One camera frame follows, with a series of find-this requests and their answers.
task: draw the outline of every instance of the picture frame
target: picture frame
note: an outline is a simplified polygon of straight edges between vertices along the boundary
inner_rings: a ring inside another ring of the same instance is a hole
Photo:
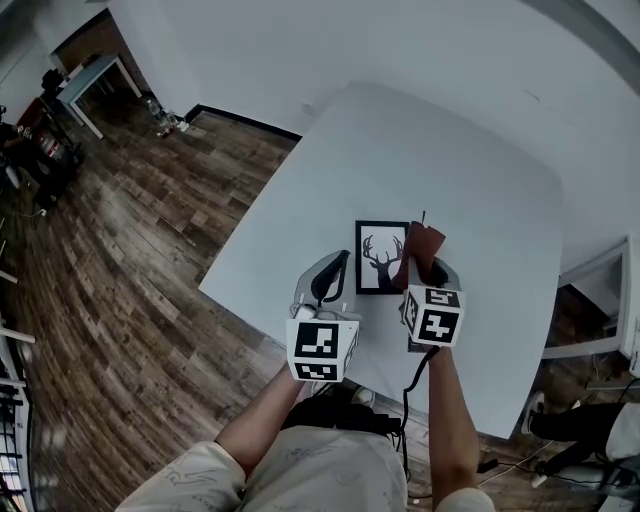
[[[400,295],[391,284],[400,268],[409,222],[356,221],[356,293]]]

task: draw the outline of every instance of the forearm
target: forearm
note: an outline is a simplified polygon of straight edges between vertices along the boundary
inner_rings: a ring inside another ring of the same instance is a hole
[[[429,454],[434,507],[458,489],[475,487],[478,434],[446,348],[429,363]]]
[[[258,396],[218,435],[216,442],[249,476],[273,444],[304,382],[287,363]]]

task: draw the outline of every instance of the red cloth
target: red cloth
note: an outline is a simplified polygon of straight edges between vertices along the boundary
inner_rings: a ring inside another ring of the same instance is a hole
[[[445,238],[440,231],[431,226],[425,228],[419,222],[412,222],[409,226],[409,234],[404,241],[400,268],[395,277],[391,279],[391,284],[401,290],[407,289],[409,286],[409,258],[412,256],[418,267],[420,280],[424,284],[432,284],[429,282],[431,266]]]

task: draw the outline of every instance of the baseboard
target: baseboard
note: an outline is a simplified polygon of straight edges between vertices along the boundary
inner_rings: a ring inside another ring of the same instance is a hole
[[[189,110],[189,112],[185,114],[184,120],[187,123],[190,123],[200,112],[208,112],[209,114],[226,117],[227,119],[232,119],[233,121],[239,121],[241,123],[248,124],[249,126],[260,128],[261,130],[273,133],[274,135],[280,135],[281,137],[285,137],[295,142],[299,142],[300,139],[302,139],[302,135],[298,135],[297,133],[288,132],[287,130],[283,130],[282,128],[277,128],[275,126],[271,126],[270,124],[261,123],[260,121],[256,121],[255,119],[250,119],[248,117],[239,116],[238,114],[232,114],[231,112],[226,112],[218,108],[207,107],[206,105],[200,104]]]

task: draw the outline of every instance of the wooden floor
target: wooden floor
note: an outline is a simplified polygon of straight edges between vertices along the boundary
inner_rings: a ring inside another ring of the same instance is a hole
[[[8,216],[2,232],[0,268],[21,280],[3,282],[3,311],[10,327],[37,337],[20,350],[40,512],[113,510],[182,451],[213,439],[284,360],[197,287],[295,143],[210,114],[159,140],[145,105],[128,99],[102,99],[89,115],[105,138],[68,125],[86,160],[57,207],[46,218]],[[33,192],[5,193],[2,207],[30,212]],[[562,330],[561,312],[556,320]],[[586,394],[590,363],[548,366],[541,382],[570,381],[554,397],[566,405]],[[378,408],[399,412],[382,398]],[[410,491],[425,494],[423,418],[408,435]],[[485,459],[512,463],[542,446],[520,435],[482,444]],[[514,470],[485,489],[501,510],[596,510],[601,501],[560,481],[534,491],[528,477]]]

